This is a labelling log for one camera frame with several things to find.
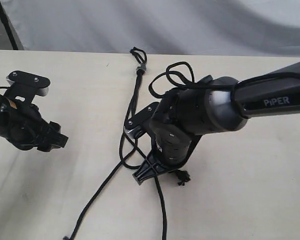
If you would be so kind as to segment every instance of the robotic arm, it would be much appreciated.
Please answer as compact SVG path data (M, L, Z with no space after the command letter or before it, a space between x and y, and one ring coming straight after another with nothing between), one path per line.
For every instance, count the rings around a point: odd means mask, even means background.
M240 82L209 75L197 84L167 91L124 124L134 139L151 137L152 150L133 174L139 184L184 166L205 134L238 131L252 117L300 113L300 62Z
M7 81L10 87L0 87L7 88L4 95L0 94L0 136L24 151L34 147L43 152L64 148L68 137L60 133L60 125L43 120L39 108L32 103L35 95L47 95L50 80L14 71Z

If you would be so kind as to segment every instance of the white backdrop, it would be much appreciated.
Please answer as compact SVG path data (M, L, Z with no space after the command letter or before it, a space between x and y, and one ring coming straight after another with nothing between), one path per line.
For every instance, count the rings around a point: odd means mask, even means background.
M1 0L26 50L300 56L300 0Z

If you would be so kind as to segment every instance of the table surface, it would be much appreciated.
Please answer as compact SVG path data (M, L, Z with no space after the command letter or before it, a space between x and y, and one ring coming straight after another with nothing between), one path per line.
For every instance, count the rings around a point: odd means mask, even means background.
M138 109L153 102L149 82L188 61L197 78L238 80L300 61L287 57L149 55ZM48 77L36 96L43 118L69 136L64 149L19 151L0 138L0 240L61 240L119 162L123 119L136 79L129 54L0 50L0 86L21 70ZM165 79L158 92L171 88ZM148 137L140 148L150 149ZM135 155L130 164L142 161ZM238 132L204 136L179 187L159 178L168 240L300 240L300 114L253 118ZM122 168L90 208L78 240L159 240L162 213L155 182L139 186Z

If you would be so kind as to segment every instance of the white table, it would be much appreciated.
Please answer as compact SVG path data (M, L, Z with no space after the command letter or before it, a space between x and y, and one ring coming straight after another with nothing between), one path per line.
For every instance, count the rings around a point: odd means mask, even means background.
M167 65L188 61L197 76L238 80L300 58L149 55L139 109L154 101L148 83ZM61 240L113 167L137 63L129 54L0 51L0 86L13 70L51 80L36 96L43 118L69 136L64 149L19 151L0 138L0 240ZM165 79L159 92L171 86ZM145 152L147 137L140 141ZM140 163L139 155L129 163ZM238 132L204 136L177 186L161 176L169 240L300 240L300 114L251 119ZM159 240L153 180L141 186L122 168L89 210L78 240Z

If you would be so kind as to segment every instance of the black pole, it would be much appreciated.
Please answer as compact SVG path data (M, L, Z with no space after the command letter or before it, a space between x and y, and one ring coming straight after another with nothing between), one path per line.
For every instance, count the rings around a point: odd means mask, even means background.
M0 2L0 19L1 19L1 22L4 26L4 28L5 28L6 34L9 37L9 40L10 40L10 43L12 45L13 50L19 50L18 46L17 46L17 43L16 43L16 40L14 38L14 35L12 33L12 30L10 28L8 17L6 15L5 11L4 11L4 8L1 5L1 2Z

